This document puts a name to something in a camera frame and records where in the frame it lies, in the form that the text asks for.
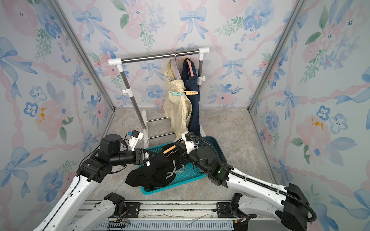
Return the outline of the lilac clothes hanger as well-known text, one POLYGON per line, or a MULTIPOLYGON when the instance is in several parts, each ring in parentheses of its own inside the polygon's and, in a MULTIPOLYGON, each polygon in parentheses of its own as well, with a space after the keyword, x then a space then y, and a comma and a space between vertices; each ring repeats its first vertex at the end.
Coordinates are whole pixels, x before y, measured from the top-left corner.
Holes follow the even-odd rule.
POLYGON ((177 65, 176 65, 176 53, 174 53, 174 58, 171 59, 171 66, 174 72, 174 77, 176 80, 179 80, 181 78, 177 65))

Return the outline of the silver aluminium corner post left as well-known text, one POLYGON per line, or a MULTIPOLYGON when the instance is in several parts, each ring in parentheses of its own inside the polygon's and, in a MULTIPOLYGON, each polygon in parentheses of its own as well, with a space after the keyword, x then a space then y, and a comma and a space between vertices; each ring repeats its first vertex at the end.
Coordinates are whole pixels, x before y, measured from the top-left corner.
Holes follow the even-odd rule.
POLYGON ((102 94, 103 99, 108 103, 108 107, 114 111, 116 108, 113 105, 112 100, 109 97, 108 92, 106 91, 102 81, 95 72, 93 65, 91 64, 87 53, 85 52, 81 42, 79 41, 77 34, 73 30, 69 20, 67 19, 65 13, 63 12, 60 4, 56 0, 46 0, 47 5, 50 7, 52 13, 55 15, 57 21, 60 23, 62 29, 66 32, 68 39, 71 41, 72 47, 77 52, 78 57, 80 58, 82 64, 87 69, 91 78, 93 79, 97 89, 102 94))

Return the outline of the white metal clothes rack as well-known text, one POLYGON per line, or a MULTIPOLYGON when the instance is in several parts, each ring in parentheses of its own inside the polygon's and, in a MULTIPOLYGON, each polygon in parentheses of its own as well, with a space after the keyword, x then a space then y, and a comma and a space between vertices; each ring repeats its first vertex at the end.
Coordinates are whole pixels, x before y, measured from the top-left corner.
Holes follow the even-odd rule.
POLYGON ((151 84, 148 87, 145 87, 144 89, 139 88, 133 88, 133 84, 129 83, 129 80, 127 79, 127 76, 125 74, 125 70, 123 68, 126 64, 131 63, 139 63, 141 66, 141 71, 147 71, 148 77, 144 79, 144 82, 147 83, 149 79, 153 76, 153 73, 155 73, 155 70, 161 70, 162 66, 162 59, 168 59, 175 61, 178 57, 186 57, 186 56, 192 56, 192 55, 198 55, 198 72, 197 72, 197 83, 200 86, 206 78, 202 75, 202 68, 203 68, 203 61, 204 61, 204 55, 208 54, 210 52, 209 47, 201 47, 197 49, 188 49, 183 51, 173 51, 173 52, 167 52, 162 54, 152 54, 152 55, 144 55, 139 57, 131 57, 131 58, 110 58, 108 59, 108 64, 111 67, 116 67, 120 73, 120 76, 123 80, 125 88, 122 89, 122 95, 127 95, 131 103, 136 111, 136 114, 138 116, 138 119, 142 125, 143 128, 143 140, 144 140, 144 147, 149 147, 149 140, 151 139, 157 139, 160 137, 165 137, 168 135, 174 135, 174 132, 166 133, 157 135, 154 137, 149 137, 149 129, 148 129, 148 123, 155 122, 159 120, 166 119, 166 117, 161 117, 153 120, 147 119, 146 111, 141 111, 139 109, 139 106, 137 104, 136 98, 134 93, 135 92, 141 92, 143 96, 145 97, 144 101, 154 101, 159 99, 164 99, 165 97, 165 76, 163 73, 158 73, 158 77, 160 78, 160 83, 151 84))

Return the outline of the navy blue shorts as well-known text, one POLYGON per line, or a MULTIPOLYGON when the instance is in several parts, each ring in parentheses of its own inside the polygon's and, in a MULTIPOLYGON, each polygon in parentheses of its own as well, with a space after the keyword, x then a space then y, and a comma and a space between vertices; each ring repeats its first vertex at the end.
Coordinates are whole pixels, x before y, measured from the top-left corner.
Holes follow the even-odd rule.
MULTIPOLYGON (((198 91, 198 75, 195 68, 195 64, 192 64, 194 77, 189 78, 188 67, 186 59, 183 62, 183 71, 182 71, 182 80, 184 82, 186 91, 198 91)), ((187 95, 188 99, 191 102, 192 112, 190 116, 190 121, 188 125, 188 130, 193 132, 195 135, 200 136, 200 121, 199 121, 199 101, 200 94, 198 95, 187 95)))

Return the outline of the mint green clothespin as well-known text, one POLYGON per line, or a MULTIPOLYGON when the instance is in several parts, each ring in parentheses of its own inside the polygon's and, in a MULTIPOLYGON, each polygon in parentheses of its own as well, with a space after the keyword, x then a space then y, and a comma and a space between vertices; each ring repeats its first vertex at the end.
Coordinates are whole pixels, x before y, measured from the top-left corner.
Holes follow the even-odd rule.
POLYGON ((177 96, 177 97, 183 97, 183 96, 186 96, 184 93, 175 92, 175 91, 169 91, 169 95, 177 96))

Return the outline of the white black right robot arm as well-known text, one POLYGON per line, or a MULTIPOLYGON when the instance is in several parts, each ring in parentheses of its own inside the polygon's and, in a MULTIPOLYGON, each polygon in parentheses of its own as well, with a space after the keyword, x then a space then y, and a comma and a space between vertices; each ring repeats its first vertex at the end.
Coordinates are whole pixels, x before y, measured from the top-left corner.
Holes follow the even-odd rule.
POLYGON ((317 220, 302 190, 290 184, 288 187, 268 183, 251 177, 221 161, 217 150, 208 142, 204 151, 192 141, 175 142, 180 157, 200 169, 217 186, 235 189, 228 209, 218 212, 249 222, 258 216, 279 220, 291 231, 305 231, 310 222, 317 220))

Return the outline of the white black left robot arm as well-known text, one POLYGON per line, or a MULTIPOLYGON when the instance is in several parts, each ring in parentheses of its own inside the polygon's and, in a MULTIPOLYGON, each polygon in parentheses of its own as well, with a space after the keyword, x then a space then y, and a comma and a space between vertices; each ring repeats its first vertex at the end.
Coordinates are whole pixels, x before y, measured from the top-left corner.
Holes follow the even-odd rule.
POLYGON ((123 221, 122 217, 128 210, 124 197, 116 193, 108 194, 94 209, 77 221, 73 221, 73 218, 103 179, 114 174, 114 166, 142 165, 150 159, 144 149, 136 148, 144 134, 132 131, 130 136, 128 142, 117 134, 109 134, 101 140, 100 146, 79 166, 68 190, 36 227, 37 231, 91 231, 111 216, 123 221))

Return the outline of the dark teal plastic bin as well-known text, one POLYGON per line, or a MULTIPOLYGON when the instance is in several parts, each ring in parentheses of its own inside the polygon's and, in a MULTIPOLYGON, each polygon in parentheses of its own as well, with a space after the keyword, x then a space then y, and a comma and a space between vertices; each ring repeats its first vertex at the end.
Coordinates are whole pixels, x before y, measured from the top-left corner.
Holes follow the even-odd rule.
POLYGON ((218 141, 216 140, 216 138, 214 138, 212 136, 205 136, 205 137, 203 137, 203 139, 206 140, 208 143, 210 143, 216 149, 220 160, 224 164, 227 164, 227 160, 225 158, 225 155, 224 155, 223 151, 221 150, 221 147, 220 147, 218 141))

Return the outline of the beige shorts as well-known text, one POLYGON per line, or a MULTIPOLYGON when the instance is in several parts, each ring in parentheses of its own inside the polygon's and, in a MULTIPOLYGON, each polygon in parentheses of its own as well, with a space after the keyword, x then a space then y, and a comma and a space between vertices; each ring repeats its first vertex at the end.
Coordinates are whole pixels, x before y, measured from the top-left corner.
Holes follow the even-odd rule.
POLYGON ((182 133, 188 131, 192 106, 187 96, 177 97, 169 95, 169 91, 184 93, 186 89, 181 78, 179 80, 175 79, 171 60, 165 67, 164 81, 167 89, 163 104, 164 116, 171 120, 170 130, 175 133, 175 140, 177 141, 182 138, 182 133))

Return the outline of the pink clothes hanger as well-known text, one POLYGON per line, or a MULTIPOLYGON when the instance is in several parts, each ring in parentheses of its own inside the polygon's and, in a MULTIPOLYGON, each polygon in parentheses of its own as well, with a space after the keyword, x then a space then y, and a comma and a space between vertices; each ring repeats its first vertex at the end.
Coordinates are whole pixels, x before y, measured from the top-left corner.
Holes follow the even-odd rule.
POLYGON ((187 62, 187 67, 188 67, 188 74, 189 74, 189 78, 192 78, 194 77, 194 72, 193 72, 193 67, 192 67, 192 61, 191 61, 191 58, 192 58, 192 50, 190 50, 190 58, 187 58, 186 59, 186 62, 187 62))

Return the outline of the orange clothes hanger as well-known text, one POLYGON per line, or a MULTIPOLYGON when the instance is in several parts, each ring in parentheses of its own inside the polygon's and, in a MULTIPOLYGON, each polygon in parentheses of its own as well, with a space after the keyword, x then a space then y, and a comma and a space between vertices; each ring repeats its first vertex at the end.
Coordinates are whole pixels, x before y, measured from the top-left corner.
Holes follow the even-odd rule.
POLYGON ((163 154, 169 156, 172 153, 176 152, 176 150, 177 150, 176 146, 173 145, 173 146, 169 147, 168 149, 164 150, 163 154))

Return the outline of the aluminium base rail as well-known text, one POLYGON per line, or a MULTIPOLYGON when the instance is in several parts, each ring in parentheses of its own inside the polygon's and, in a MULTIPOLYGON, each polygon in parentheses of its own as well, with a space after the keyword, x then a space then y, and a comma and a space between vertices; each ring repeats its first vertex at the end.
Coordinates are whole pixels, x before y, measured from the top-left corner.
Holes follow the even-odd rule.
POLYGON ((255 218, 281 219, 276 208, 257 198, 242 197, 239 201, 143 201, 126 202, 124 198, 107 198, 77 221, 73 218, 84 204, 68 198, 59 202, 48 217, 37 228, 38 231, 91 231, 103 220, 115 217, 119 221, 130 219, 130 225, 143 222, 149 229, 211 229, 216 219, 234 220, 236 223, 250 222, 255 218))

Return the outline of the black shorts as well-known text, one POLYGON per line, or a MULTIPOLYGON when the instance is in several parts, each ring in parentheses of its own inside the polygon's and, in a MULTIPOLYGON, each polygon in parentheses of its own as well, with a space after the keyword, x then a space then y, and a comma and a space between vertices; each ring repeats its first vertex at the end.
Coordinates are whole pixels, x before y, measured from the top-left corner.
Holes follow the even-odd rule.
POLYGON ((131 171, 125 183, 132 187, 144 187, 144 189, 153 189, 155 187, 165 187, 170 184, 175 173, 182 172, 184 164, 179 161, 179 153, 172 153, 167 156, 163 151, 173 146, 170 143, 162 148, 162 150, 150 160, 150 165, 146 164, 131 171))

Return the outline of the orange clothespin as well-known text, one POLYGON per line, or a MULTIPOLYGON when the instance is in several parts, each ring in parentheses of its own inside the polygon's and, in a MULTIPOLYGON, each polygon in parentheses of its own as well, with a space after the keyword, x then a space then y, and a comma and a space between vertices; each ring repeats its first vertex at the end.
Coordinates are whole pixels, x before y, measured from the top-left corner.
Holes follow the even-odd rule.
POLYGON ((198 95, 199 92, 198 91, 184 91, 184 94, 185 95, 198 95))

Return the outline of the teal perforated plastic basket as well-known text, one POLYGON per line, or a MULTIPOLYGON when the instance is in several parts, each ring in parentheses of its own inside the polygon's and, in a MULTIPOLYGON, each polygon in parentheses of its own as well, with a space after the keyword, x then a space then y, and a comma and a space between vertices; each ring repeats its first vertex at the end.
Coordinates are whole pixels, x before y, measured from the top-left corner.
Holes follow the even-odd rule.
POLYGON ((174 180, 167 186, 155 187, 153 189, 144 189, 144 187, 141 187, 142 193, 144 195, 151 195, 180 185, 194 182, 206 177, 205 174, 202 174, 200 170, 197 167, 193 166, 191 163, 186 164, 181 171, 182 172, 175 173, 176 176, 174 180))

